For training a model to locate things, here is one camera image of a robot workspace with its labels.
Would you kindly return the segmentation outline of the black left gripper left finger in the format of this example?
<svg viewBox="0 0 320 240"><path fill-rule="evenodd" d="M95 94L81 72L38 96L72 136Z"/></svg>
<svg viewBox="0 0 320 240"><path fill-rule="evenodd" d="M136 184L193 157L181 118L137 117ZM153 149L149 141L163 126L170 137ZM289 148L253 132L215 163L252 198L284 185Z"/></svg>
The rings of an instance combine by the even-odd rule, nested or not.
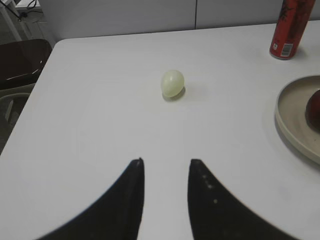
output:
<svg viewBox="0 0 320 240"><path fill-rule="evenodd" d="M44 240L135 240L145 199L145 167L132 160L114 184L78 216Z"/></svg>

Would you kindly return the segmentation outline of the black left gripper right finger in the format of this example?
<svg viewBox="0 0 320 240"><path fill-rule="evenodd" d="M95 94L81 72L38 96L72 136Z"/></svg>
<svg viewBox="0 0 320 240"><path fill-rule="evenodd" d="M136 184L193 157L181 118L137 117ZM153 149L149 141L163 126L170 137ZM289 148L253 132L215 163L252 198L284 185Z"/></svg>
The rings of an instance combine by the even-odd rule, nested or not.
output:
<svg viewBox="0 0 320 240"><path fill-rule="evenodd" d="M237 200L200 159L188 174L188 213L195 240L289 240Z"/></svg>

